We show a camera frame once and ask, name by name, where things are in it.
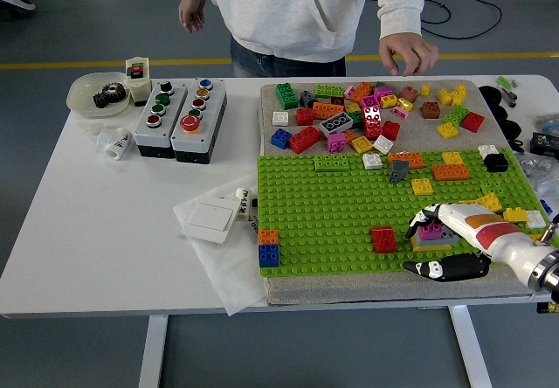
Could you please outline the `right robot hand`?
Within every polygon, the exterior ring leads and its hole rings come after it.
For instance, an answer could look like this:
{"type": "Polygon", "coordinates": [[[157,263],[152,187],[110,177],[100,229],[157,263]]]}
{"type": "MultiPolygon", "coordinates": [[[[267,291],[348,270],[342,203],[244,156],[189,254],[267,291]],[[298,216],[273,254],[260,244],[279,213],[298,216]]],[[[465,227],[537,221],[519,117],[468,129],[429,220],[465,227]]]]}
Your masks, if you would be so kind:
{"type": "Polygon", "coordinates": [[[479,253],[463,253],[430,262],[405,261],[403,267],[425,278],[448,282],[487,275],[492,261],[512,268],[519,281],[532,290],[552,292],[558,285],[558,251],[538,246],[516,225],[479,204],[434,204],[410,221],[406,237],[419,227],[439,220],[479,253]]]}

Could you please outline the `person's left hand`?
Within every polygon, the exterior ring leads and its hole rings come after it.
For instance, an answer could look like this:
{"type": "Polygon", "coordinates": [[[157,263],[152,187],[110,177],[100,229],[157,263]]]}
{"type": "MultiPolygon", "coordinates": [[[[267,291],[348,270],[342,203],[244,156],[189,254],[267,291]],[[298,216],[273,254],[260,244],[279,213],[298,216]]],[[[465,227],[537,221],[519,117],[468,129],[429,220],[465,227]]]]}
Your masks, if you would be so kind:
{"type": "Polygon", "coordinates": [[[396,55],[403,58],[403,76],[423,74],[432,69],[438,61],[438,47],[412,32],[395,33],[381,38],[379,56],[383,66],[392,76],[399,73],[394,60],[396,55]]]}

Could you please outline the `person's right hand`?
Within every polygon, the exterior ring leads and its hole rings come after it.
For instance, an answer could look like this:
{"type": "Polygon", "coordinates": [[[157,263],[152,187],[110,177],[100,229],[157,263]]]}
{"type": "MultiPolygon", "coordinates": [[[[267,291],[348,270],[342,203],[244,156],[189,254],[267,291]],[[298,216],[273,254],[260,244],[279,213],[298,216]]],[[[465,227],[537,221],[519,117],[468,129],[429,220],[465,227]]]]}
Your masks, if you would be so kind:
{"type": "Polygon", "coordinates": [[[181,0],[178,5],[178,18],[184,30],[193,33],[203,29],[205,2],[206,0],[181,0]]]}

